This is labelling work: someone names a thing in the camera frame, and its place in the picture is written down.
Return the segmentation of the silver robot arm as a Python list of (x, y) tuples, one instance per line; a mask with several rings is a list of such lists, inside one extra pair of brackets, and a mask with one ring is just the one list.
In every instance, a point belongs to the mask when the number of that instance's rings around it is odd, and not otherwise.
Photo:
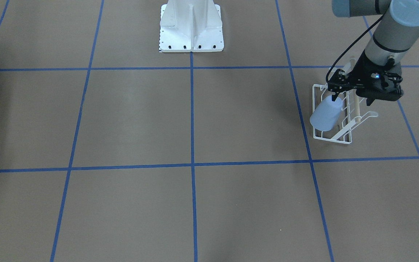
[(379, 15), (375, 29), (354, 68), (330, 69), (326, 75), (332, 101), (355, 90), (370, 106), (374, 100), (397, 101), (403, 96), (401, 60), (419, 38), (419, 0), (333, 0), (336, 17)]

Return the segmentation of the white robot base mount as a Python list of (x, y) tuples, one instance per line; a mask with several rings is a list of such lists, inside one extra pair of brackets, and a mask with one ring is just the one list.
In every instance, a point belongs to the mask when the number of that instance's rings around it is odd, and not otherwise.
[(221, 7), (212, 0), (169, 0), (160, 7), (159, 51), (224, 50)]

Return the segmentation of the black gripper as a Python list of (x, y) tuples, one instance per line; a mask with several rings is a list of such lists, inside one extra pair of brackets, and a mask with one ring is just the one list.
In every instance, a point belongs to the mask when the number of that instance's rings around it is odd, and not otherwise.
[[(389, 58), (384, 66), (374, 64), (368, 58), (359, 58), (348, 80), (352, 88), (356, 89), (356, 95), (366, 98), (366, 105), (370, 106), (375, 100), (397, 101), (403, 95), (401, 83), (402, 67), (401, 63), (394, 64), (394, 59)], [(342, 87), (331, 85), (331, 101), (335, 102)]]

